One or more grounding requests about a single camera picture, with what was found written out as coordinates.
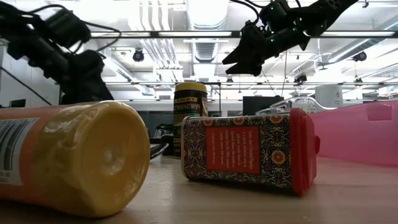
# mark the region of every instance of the canister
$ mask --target canister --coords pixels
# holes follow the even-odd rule
[[[257,184],[303,195],[317,175],[320,140],[308,114],[187,117],[182,172],[190,180]]]
[[[119,102],[0,111],[0,199],[106,217],[138,193],[149,157],[141,117]]]
[[[186,116],[208,116],[207,89],[196,82],[180,83],[174,93],[174,157],[181,158],[181,124]]]

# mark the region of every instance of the black canister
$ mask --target black canister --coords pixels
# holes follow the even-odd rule
[[[174,158],[181,158],[181,124],[186,116],[208,116],[207,89],[196,82],[180,83],[174,93]]]

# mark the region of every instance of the ornate floral pattern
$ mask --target ornate floral pattern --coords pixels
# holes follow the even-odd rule
[[[192,180],[218,179],[291,189],[289,121],[289,115],[188,119],[183,125],[185,175]],[[260,175],[206,168],[206,128],[228,126],[259,127]]]

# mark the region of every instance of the computer monitor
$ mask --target computer monitor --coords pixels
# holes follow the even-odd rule
[[[22,100],[11,100],[10,101],[10,107],[11,108],[23,108],[26,105],[26,99]]]
[[[270,105],[284,100],[280,96],[244,96],[243,116],[256,115],[257,111],[269,108]]]

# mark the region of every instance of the red label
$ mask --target red label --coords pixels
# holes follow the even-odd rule
[[[206,128],[207,169],[260,175],[257,126]]]

